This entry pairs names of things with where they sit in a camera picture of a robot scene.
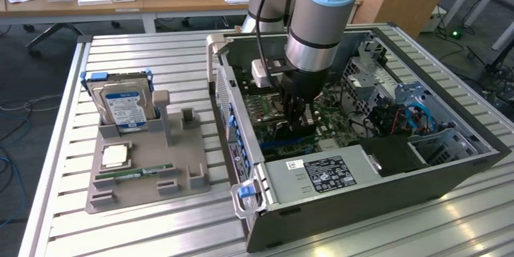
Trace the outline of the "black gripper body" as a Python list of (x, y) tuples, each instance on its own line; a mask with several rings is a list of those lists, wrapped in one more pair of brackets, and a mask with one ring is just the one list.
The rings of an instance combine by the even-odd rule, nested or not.
[(327, 69), (316, 72), (291, 70), (283, 74), (281, 88), (285, 95), (300, 98), (304, 102), (312, 102), (321, 92), (327, 79)]

